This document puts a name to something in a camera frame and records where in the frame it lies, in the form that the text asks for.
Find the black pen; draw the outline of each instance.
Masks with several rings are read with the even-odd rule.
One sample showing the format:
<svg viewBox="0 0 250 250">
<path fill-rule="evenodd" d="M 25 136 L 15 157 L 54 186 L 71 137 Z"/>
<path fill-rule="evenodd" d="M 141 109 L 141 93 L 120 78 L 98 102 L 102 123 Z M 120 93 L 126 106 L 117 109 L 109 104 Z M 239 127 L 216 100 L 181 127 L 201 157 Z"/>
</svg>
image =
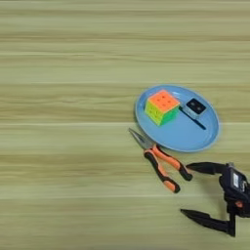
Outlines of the black pen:
<svg viewBox="0 0 250 250">
<path fill-rule="evenodd" d="M 179 110 L 187 117 L 189 117 L 194 123 L 196 123 L 201 129 L 206 130 L 206 127 L 203 124 L 201 124 L 198 120 L 191 118 L 190 115 L 188 115 L 181 106 L 179 106 Z"/>
</svg>

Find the blue plate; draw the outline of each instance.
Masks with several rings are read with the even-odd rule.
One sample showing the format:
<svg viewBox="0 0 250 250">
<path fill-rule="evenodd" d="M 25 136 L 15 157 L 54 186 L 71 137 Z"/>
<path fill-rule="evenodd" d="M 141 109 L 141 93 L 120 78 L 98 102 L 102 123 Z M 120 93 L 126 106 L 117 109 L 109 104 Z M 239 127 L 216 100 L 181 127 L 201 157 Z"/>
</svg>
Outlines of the blue plate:
<svg viewBox="0 0 250 250">
<path fill-rule="evenodd" d="M 201 129 L 185 114 L 179 111 L 177 117 L 163 126 L 157 126 L 145 114 L 146 100 L 160 90 L 166 90 L 177 98 L 181 104 L 196 98 L 206 106 L 198 121 L 206 127 Z M 136 117 L 143 131 L 156 143 L 172 150 L 195 152 L 206 149 L 214 143 L 220 132 L 220 122 L 215 109 L 201 96 L 192 90 L 174 85 L 160 85 L 147 89 L 136 103 Z"/>
</svg>

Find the wooden table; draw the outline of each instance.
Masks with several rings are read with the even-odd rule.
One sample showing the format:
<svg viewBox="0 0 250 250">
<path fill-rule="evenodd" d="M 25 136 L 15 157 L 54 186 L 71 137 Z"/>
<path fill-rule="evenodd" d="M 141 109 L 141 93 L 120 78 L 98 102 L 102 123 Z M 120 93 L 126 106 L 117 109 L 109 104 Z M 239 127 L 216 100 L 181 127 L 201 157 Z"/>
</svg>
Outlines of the wooden table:
<svg viewBox="0 0 250 250">
<path fill-rule="evenodd" d="M 180 213 L 225 219 L 218 177 L 158 181 L 128 134 L 146 88 L 177 83 L 218 110 L 208 150 L 250 177 L 250 2 L 0 1 L 0 249 L 248 250 Z"/>
</svg>

